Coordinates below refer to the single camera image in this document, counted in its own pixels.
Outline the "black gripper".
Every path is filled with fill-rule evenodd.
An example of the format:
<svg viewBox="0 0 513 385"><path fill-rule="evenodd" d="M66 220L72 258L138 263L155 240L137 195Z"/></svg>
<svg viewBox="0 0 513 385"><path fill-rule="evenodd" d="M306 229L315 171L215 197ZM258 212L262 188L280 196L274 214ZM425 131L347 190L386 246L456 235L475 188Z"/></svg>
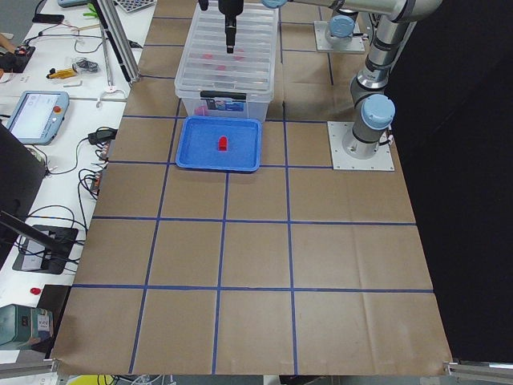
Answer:
<svg viewBox="0 0 513 385"><path fill-rule="evenodd" d="M206 11L208 9L209 0L199 0L200 9ZM225 41L226 51L228 54L234 52L236 45L236 16L240 15L244 9L243 0L218 0L218 9L225 15Z"/></svg>

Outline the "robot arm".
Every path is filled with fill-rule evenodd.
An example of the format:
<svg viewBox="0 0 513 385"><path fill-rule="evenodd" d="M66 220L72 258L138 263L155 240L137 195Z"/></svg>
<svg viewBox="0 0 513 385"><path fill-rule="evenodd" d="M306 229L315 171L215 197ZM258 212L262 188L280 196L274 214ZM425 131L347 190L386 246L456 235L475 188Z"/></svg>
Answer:
<svg viewBox="0 0 513 385"><path fill-rule="evenodd" d="M328 23L328 37L344 39L353 35L355 20L347 13L341 11L343 1L335 1L329 6L335 12L335 15ZM233 55L236 52L236 18L244 11L244 1L218 1L219 12L224 16L224 32L226 41L226 51Z"/></svg>
<svg viewBox="0 0 513 385"><path fill-rule="evenodd" d="M355 75L350 92L355 107L355 121L342 140L342 147L356 159L369 159L381 145L380 138L395 115L395 106L384 95L390 69L398 57L410 24L433 14L440 1L307 1L334 11L351 10L378 14L372 29L365 66Z"/></svg>

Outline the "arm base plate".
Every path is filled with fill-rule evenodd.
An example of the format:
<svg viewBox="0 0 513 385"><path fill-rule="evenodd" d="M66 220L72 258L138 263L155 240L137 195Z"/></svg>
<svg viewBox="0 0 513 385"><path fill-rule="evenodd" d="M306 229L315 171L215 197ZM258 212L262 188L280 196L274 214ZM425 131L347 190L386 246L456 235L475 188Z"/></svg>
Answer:
<svg viewBox="0 0 513 385"><path fill-rule="evenodd" d="M373 144L353 135L353 122L328 121L328 137L333 169L337 171L393 172L391 144L386 132Z"/></svg>
<svg viewBox="0 0 513 385"><path fill-rule="evenodd" d="M365 53L362 33L358 24L349 21L315 21L313 23L318 52L359 54Z"/></svg>

